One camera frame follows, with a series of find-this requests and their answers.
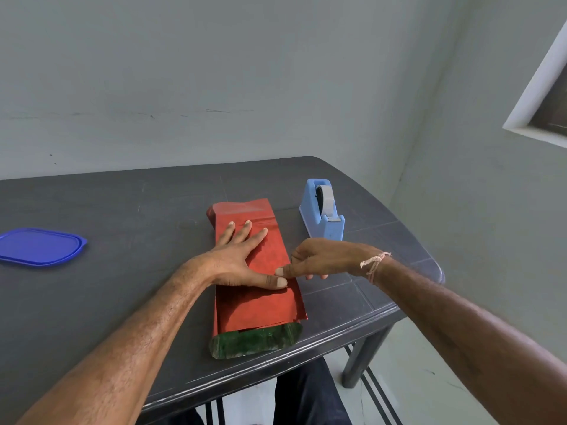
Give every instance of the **red wrapping paper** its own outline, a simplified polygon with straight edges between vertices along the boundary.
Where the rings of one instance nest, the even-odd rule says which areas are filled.
[[[266,198],[248,203],[217,203],[207,210],[207,216],[215,228],[216,240],[230,221],[236,224],[235,232],[247,220],[252,221],[251,236],[264,227],[268,229],[268,235],[246,259],[252,270],[274,274],[277,268],[290,263],[276,216]],[[296,279],[288,279],[287,288],[276,291],[249,286],[216,287],[213,336],[300,319],[307,319],[307,314]]]

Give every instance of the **floor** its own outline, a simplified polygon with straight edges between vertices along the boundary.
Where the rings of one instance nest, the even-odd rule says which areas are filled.
[[[325,359],[353,425],[497,425],[409,319],[394,326],[370,364],[372,376],[366,371],[366,382],[354,389],[340,384],[347,351],[336,350]],[[226,424],[272,424],[275,387],[273,379],[224,397]],[[204,419],[204,406],[197,411]],[[213,418],[217,425],[215,403]]]

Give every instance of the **jeans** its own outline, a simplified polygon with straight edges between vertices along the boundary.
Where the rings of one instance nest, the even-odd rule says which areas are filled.
[[[323,358],[278,377],[275,398],[274,425],[352,425]],[[159,423],[204,425],[194,408]]]

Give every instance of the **table leg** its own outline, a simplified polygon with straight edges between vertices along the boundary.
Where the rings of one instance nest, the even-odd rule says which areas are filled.
[[[345,388],[351,389],[356,386],[362,373],[380,349],[391,329],[392,326],[387,326],[383,330],[356,342],[343,370],[343,386]]]

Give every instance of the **fingernail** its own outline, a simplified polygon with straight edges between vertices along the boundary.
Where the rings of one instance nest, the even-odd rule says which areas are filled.
[[[286,286],[287,286],[287,280],[282,277],[278,277],[278,281],[276,282],[276,287],[278,289],[281,289],[281,288],[285,288]]]

